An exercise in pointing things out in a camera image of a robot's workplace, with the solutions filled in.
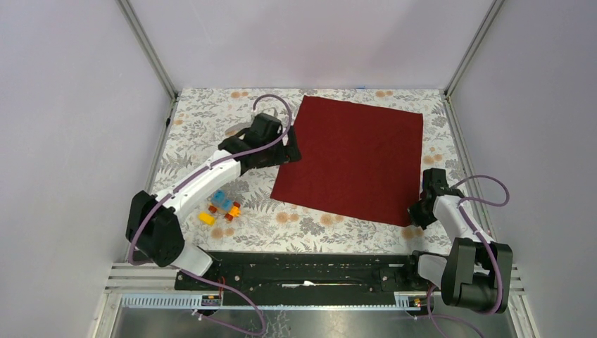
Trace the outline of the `dark red cloth napkin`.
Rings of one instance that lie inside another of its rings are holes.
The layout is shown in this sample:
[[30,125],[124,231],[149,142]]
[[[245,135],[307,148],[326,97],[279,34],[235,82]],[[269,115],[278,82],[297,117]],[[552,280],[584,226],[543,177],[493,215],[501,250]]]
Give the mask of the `dark red cloth napkin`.
[[294,129],[301,160],[281,165],[272,199],[406,227],[419,199],[424,118],[305,96]]

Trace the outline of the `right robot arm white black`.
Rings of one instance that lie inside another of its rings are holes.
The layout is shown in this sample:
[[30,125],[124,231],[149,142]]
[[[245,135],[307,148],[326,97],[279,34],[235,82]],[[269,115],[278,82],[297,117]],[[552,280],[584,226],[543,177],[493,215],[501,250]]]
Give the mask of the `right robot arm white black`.
[[450,186],[446,171],[424,170],[419,201],[408,208],[412,223],[426,229],[440,223],[452,246],[447,256],[419,253],[403,279],[421,290],[430,282],[438,286],[447,306],[491,315],[503,313],[508,304],[513,251],[495,241],[465,211],[469,199],[458,185]]

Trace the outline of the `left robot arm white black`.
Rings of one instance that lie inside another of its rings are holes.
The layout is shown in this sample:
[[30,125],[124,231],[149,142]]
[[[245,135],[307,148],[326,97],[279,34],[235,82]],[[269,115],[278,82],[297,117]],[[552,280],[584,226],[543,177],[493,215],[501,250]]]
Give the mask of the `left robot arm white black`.
[[249,127],[227,137],[200,168],[156,194],[141,190],[132,198],[125,236],[128,262],[154,263],[191,273],[201,289],[218,282],[213,257],[184,239],[182,221],[227,183],[252,169],[269,168],[301,159],[294,126],[259,113]]

